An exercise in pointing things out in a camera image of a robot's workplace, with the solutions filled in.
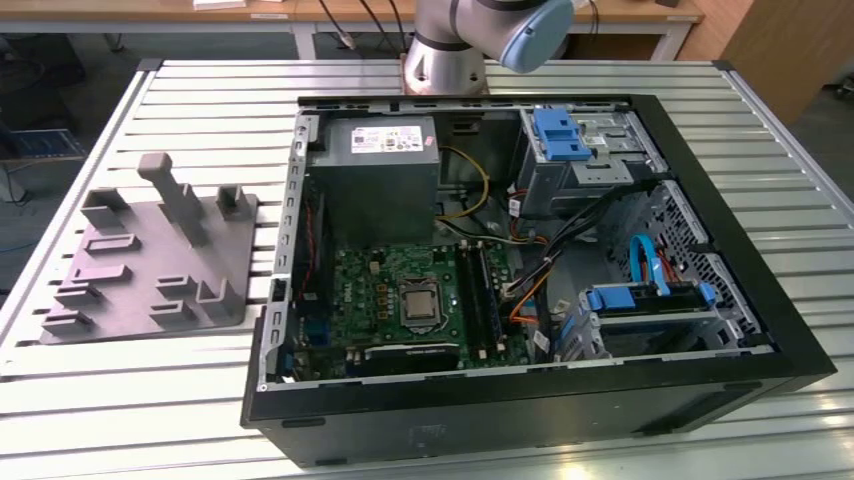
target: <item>motherboard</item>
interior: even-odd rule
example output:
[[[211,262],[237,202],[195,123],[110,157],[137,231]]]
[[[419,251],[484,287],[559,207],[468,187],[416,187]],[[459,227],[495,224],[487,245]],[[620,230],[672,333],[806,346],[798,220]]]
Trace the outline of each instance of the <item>motherboard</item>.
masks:
[[[481,259],[485,268],[469,272],[468,257]],[[488,281],[475,287],[471,277]],[[500,285],[511,279],[503,245],[339,249],[333,278],[331,320],[303,327],[312,376],[359,376],[359,364],[371,355],[388,359],[385,373],[397,373],[397,358],[412,356],[429,356],[429,363],[445,363],[451,370],[528,363],[521,330],[492,324],[500,322]],[[477,291],[473,299],[471,289],[483,287],[488,291]],[[493,308],[473,306],[477,301]],[[484,318],[487,310],[493,319]]]

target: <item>aluminum extrusion table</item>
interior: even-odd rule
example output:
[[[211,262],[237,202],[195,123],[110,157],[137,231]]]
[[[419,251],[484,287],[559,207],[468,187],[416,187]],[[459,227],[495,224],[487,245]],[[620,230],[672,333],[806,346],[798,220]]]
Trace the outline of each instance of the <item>aluminum extrusion table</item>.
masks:
[[[647,62],[552,63],[527,76],[495,64],[487,71],[495,94],[659,96],[839,373],[688,434],[357,465],[335,475],[700,479],[854,470],[854,209],[738,75],[707,63]],[[260,305],[228,335],[40,346],[38,324],[80,240],[82,194],[117,187],[129,201],[153,199],[133,170],[151,150],[169,152],[175,177],[199,195],[240,183],[259,196],[249,298],[264,299],[296,98],[399,92],[392,61],[172,61],[136,73],[0,312],[0,477],[299,474],[237,424]]]

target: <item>green motherboard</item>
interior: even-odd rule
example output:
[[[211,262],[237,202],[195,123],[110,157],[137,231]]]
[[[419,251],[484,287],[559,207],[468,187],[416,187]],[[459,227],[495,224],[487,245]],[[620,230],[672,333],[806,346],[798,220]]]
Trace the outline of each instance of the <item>green motherboard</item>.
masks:
[[[528,363],[520,331],[505,335],[501,352],[487,358],[469,355],[463,313],[467,299],[460,298],[457,286],[456,248],[393,246],[335,251],[329,345],[315,350],[311,362],[320,378],[348,377],[341,352],[376,345],[456,344],[457,369]],[[484,252],[491,283],[500,287],[511,279],[507,252],[500,244],[488,245]],[[431,299],[421,295],[425,291],[433,294],[435,309],[425,304]]]

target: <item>gray 3d printed holder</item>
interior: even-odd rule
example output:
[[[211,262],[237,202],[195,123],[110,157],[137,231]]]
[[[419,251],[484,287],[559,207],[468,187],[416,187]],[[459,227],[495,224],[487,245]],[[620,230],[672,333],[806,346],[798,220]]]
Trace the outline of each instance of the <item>gray 3d printed holder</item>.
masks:
[[[257,198],[239,186],[196,198],[179,185],[165,153],[143,155],[137,172],[163,203],[126,203],[92,190],[90,226],[73,256],[41,343],[73,343],[243,323]]]

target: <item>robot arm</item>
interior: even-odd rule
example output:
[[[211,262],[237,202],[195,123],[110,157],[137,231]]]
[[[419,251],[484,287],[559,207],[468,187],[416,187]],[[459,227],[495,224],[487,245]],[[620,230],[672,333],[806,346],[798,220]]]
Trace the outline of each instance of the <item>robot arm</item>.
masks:
[[[572,22],[571,0],[421,0],[404,76],[419,95],[467,95],[485,85],[485,54],[517,73],[553,53]]]

